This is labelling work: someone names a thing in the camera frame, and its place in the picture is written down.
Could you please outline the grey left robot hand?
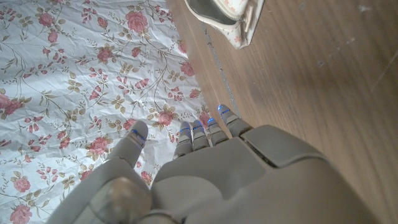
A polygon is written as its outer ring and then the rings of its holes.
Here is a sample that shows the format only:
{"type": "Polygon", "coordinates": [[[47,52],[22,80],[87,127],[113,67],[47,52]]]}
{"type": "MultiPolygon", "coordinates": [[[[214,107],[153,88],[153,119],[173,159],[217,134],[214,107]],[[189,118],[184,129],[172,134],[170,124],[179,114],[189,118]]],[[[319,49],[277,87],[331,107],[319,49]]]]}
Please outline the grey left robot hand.
{"type": "Polygon", "coordinates": [[[172,161],[147,185],[134,167],[148,128],[135,122],[49,223],[377,223],[318,150],[271,125],[254,128],[227,106],[182,123],[172,161]]]}

